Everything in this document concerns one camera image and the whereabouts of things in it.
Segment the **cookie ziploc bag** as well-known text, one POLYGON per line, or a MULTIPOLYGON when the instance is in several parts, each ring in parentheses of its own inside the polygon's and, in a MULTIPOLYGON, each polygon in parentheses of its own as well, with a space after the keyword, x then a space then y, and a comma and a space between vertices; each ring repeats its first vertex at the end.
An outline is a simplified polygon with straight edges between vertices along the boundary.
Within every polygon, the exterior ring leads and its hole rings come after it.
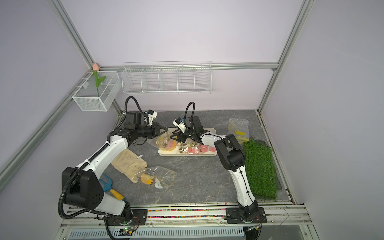
POLYGON ((173 151, 178 145, 177 141, 171 139, 171 135, 172 132, 168 131, 158 137, 155 137, 154 139, 148 140, 147 142, 158 150, 170 152, 173 151))
POLYGON ((175 183, 177 173, 167 168, 156 166, 142 169, 136 173, 136 177, 141 183, 157 188, 168 189, 175 183))
POLYGON ((229 119, 228 134, 233 134, 240 144, 248 142, 250 138, 249 123, 246 119, 229 119))

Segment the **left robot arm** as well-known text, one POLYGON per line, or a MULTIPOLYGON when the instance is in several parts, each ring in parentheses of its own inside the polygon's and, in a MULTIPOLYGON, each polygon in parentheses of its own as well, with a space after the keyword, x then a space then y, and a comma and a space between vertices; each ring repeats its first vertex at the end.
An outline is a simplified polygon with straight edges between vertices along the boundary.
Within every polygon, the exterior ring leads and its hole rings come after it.
POLYGON ((122 224, 133 220, 131 205, 108 195, 99 181, 106 168, 138 139, 150 140, 166 133, 168 128, 155 122, 158 113, 153 110, 124 110, 123 118, 107 135, 104 145, 75 168, 62 172, 62 192, 58 214, 72 219, 84 213, 103 216, 106 223, 112 218, 122 224))

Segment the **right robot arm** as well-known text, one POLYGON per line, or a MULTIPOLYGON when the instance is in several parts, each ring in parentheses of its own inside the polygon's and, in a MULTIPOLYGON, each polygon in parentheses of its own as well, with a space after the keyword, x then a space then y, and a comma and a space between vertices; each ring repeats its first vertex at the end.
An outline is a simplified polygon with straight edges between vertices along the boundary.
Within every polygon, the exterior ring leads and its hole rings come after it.
POLYGON ((172 132, 170 138, 179 143, 188 139, 207 147, 216 149, 220 162, 229 171, 235 184, 239 216, 235 221, 251 223, 257 219, 259 205, 254 197, 246 174, 246 153, 233 134, 226 136, 213 134, 205 130, 199 117, 195 116, 195 102, 190 102, 183 118, 177 118, 173 124, 178 129, 172 132))

